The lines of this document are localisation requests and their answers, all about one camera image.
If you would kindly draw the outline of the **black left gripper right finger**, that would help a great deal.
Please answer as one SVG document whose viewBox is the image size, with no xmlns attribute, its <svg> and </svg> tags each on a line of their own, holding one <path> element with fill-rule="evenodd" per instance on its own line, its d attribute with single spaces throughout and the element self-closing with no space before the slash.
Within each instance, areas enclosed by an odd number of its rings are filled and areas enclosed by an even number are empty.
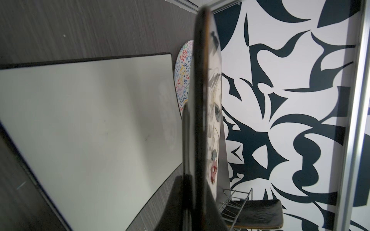
<svg viewBox="0 0 370 231">
<path fill-rule="evenodd" d="M 208 231 L 227 231 L 217 202 L 220 159 L 220 129 L 213 127 L 208 135 Z"/>
</svg>

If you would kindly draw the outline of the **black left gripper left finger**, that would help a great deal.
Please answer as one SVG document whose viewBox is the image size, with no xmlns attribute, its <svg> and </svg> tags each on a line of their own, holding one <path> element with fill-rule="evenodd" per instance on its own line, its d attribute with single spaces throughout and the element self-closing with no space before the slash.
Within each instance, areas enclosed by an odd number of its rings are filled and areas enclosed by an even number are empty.
<svg viewBox="0 0 370 231">
<path fill-rule="evenodd" d="M 155 231 L 181 231 L 183 229 L 183 177 L 174 180 L 170 196 Z"/>
</svg>

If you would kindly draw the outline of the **white square plate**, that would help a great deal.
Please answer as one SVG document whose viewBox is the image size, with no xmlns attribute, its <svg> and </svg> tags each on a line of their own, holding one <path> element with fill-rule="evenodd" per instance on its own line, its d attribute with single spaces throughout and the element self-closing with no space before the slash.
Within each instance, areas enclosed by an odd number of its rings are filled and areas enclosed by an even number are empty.
<svg viewBox="0 0 370 231">
<path fill-rule="evenodd" d="M 182 162 L 170 54 L 1 71 L 1 124 L 74 231 L 124 231 Z"/>
</svg>

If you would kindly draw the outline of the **round speckled plate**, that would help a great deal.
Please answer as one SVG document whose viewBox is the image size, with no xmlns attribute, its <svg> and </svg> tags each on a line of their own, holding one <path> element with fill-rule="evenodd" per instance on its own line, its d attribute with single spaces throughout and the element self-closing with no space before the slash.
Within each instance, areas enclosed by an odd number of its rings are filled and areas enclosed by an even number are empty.
<svg viewBox="0 0 370 231">
<path fill-rule="evenodd" d="M 180 115 L 183 114 L 184 105 L 188 101 L 193 42 L 190 40 L 183 45 L 175 62 L 173 77 Z"/>
</svg>

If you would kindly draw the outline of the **large black square plate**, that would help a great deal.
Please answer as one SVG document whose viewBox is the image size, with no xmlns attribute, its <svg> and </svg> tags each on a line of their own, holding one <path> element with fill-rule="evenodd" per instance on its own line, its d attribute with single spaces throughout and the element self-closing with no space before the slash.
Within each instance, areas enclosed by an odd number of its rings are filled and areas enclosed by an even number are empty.
<svg viewBox="0 0 370 231">
<path fill-rule="evenodd" d="M 280 200 L 247 201 L 237 224 L 252 230 L 277 230 L 283 227 L 283 211 Z"/>
</svg>

